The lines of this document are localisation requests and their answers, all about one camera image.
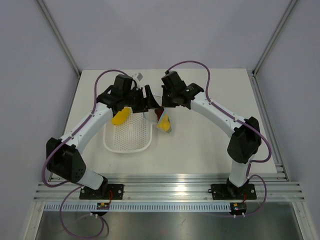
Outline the dark red toy fruit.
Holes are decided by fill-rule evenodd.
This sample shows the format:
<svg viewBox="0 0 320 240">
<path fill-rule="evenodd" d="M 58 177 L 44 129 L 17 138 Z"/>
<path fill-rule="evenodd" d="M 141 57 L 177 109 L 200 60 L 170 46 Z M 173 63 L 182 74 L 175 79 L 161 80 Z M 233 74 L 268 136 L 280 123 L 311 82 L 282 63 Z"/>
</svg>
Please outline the dark red toy fruit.
<svg viewBox="0 0 320 240">
<path fill-rule="evenodd" d="M 154 110 L 158 122 L 160 121 L 160 118 L 161 118 L 162 114 L 164 113 L 164 110 L 165 109 L 163 107 L 157 108 L 157 109 Z"/>
</svg>

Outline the clear teal-zipper zip bag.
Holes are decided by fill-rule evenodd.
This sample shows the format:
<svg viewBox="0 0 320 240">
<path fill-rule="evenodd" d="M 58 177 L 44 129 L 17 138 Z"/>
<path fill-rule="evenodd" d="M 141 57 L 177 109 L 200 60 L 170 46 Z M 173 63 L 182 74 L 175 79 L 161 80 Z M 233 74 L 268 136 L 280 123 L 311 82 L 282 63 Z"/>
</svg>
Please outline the clear teal-zipper zip bag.
<svg viewBox="0 0 320 240">
<path fill-rule="evenodd" d="M 160 118 L 160 120 L 164 117 L 164 116 L 167 116 L 169 118 L 169 114 L 167 113 L 167 109 L 165 107 L 162 106 L 162 97 L 161 96 L 158 96 L 158 95 L 154 95 L 154 98 L 155 100 L 157 101 L 157 103 L 160 105 L 160 108 L 164 108 L 164 112 Z M 143 117 L 148 121 L 150 122 L 153 126 L 155 126 L 157 128 L 157 124 L 158 124 L 158 121 L 157 121 L 157 116 L 155 114 L 155 110 L 154 109 L 150 109 L 148 112 L 143 112 Z"/>
</svg>

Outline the yellow toy pear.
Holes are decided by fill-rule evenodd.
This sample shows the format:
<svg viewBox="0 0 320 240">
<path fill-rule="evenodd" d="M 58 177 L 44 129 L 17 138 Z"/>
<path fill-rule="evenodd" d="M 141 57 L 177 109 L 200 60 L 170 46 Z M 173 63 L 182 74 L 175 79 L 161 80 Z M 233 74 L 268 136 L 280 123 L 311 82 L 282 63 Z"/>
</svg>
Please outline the yellow toy pear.
<svg viewBox="0 0 320 240">
<path fill-rule="evenodd" d="M 166 133 L 170 119 L 165 115 L 158 123 L 157 128 Z"/>
</svg>

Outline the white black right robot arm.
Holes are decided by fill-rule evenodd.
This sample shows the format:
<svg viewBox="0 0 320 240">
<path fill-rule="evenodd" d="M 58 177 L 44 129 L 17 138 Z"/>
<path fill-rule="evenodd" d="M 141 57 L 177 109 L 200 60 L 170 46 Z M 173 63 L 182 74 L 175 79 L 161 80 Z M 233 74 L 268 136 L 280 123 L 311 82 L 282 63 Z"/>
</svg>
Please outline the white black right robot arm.
<svg viewBox="0 0 320 240">
<path fill-rule="evenodd" d="M 186 107 L 206 117 L 229 137 L 227 153 L 232 163 L 225 184 L 226 194 L 231 199 L 240 199 L 249 184 L 250 160 L 262 143 L 259 121 L 253 116 L 243 118 L 224 108 L 211 100 L 199 85 L 186 85 L 176 71 L 167 70 L 161 80 L 163 107 Z"/>
</svg>

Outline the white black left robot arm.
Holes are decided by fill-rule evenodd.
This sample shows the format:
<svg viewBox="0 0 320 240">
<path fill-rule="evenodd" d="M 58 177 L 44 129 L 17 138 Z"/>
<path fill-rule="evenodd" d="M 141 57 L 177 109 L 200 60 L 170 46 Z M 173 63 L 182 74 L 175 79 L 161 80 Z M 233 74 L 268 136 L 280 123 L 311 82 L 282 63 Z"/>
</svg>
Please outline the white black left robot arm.
<svg viewBox="0 0 320 240">
<path fill-rule="evenodd" d="M 42 182 L 51 187 L 45 177 L 49 171 L 83 189 L 82 199 L 105 199 L 111 196 L 106 177 L 87 168 L 82 154 L 96 133 L 124 108 L 134 114 L 160 108 L 149 85 L 139 86 L 142 74 L 129 76 L 117 70 L 114 83 L 101 94 L 94 91 L 91 111 L 69 132 L 46 143 L 46 160 L 41 170 Z"/>
</svg>

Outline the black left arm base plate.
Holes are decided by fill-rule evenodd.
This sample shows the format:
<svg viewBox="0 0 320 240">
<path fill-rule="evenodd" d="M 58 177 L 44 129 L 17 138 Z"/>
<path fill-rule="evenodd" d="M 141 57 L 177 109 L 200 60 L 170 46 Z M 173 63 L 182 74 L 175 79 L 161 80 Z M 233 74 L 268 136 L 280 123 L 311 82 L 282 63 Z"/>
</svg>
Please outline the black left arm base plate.
<svg viewBox="0 0 320 240">
<path fill-rule="evenodd" d="M 80 190 L 80 200 L 122 200 L 124 195 L 123 184 L 107 183 L 99 189 L 91 189 L 85 186 Z"/>
</svg>

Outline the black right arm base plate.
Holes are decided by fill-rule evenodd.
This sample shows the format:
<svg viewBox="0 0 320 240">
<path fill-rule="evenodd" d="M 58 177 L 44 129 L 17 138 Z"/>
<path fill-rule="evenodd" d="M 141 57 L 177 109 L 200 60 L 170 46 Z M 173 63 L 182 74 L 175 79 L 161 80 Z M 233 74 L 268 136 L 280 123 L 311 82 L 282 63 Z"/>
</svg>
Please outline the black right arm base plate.
<svg viewBox="0 0 320 240">
<path fill-rule="evenodd" d="M 212 184 L 208 189 L 213 200 L 256 200 L 255 186 L 251 183 L 242 187 L 234 187 L 226 183 Z"/>
</svg>

